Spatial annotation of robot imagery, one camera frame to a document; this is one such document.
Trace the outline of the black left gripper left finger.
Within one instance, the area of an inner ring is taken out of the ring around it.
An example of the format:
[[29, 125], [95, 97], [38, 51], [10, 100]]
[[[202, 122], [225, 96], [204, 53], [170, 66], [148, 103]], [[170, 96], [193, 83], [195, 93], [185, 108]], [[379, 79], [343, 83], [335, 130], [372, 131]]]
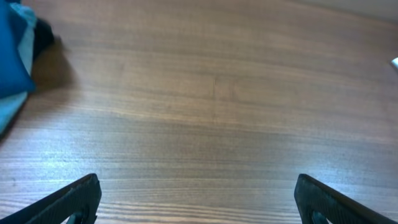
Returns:
[[101, 200], [96, 174], [88, 174], [16, 213], [1, 219], [1, 224], [94, 223]]

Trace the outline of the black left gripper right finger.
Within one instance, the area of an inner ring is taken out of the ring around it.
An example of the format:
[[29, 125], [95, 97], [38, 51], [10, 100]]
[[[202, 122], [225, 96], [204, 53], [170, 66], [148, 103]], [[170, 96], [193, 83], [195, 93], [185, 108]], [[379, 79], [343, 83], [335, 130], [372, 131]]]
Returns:
[[294, 198], [302, 223], [397, 224], [307, 174], [298, 176]]

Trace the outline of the white printed t-shirt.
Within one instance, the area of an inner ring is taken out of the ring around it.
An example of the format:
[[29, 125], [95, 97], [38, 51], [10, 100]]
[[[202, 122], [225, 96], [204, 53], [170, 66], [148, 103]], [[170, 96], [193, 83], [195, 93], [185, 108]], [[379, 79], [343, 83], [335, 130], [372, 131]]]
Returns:
[[391, 61], [391, 65], [392, 65], [393, 68], [398, 72], [398, 58], [397, 58], [397, 57], [394, 58], [394, 59]]

